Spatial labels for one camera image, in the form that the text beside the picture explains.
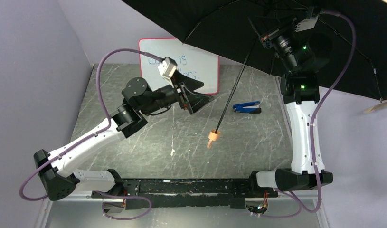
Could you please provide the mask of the beige and black umbrella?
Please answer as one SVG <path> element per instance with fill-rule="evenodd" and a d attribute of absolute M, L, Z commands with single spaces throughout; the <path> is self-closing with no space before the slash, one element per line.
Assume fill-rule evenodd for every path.
<path fill-rule="evenodd" d="M 126 4 L 181 42 L 282 76 L 285 68 L 274 49 L 257 37 L 287 17 L 303 20 L 310 7 L 338 11 L 356 31 L 356 50 L 342 77 L 351 49 L 346 20 L 323 14 L 315 27 L 295 32 L 299 41 L 312 37 L 330 46 L 329 63 L 317 73 L 320 86 L 387 100 L 387 3 L 381 0 L 128 0 Z"/>

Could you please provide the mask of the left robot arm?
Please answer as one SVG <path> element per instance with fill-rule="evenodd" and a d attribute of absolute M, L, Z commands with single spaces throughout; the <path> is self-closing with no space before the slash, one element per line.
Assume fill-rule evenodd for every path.
<path fill-rule="evenodd" d="M 34 154 L 38 176 L 52 201 L 64 199 L 74 192 L 95 191 L 113 196 L 125 192 L 120 175 L 113 169 L 84 171 L 79 169 L 87 159 L 107 146 L 129 138 L 146 124 L 146 116 L 164 113 L 173 104 L 194 114 L 212 101 L 211 95 L 198 89 L 204 84 L 176 71 L 171 83 L 151 90 L 141 77 L 131 79 L 122 90 L 123 103 L 94 129 L 59 149 Z"/>

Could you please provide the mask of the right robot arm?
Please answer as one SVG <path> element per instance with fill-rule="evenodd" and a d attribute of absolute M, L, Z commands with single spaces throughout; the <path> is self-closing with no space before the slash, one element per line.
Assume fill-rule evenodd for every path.
<path fill-rule="evenodd" d="M 280 91 L 289 116 L 293 147 L 291 167 L 253 172 L 257 185 L 293 191 L 331 184 L 333 174 L 325 171 L 314 113 L 321 100 L 316 74 L 330 60 L 331 39 L 313 33 L 301 41 L 296 40 L 296 17 L 288 18 L 264 34 L 252 20 L 249 23 L 263 47 L 274 49 L 274 55 L 286 69 Z"/>

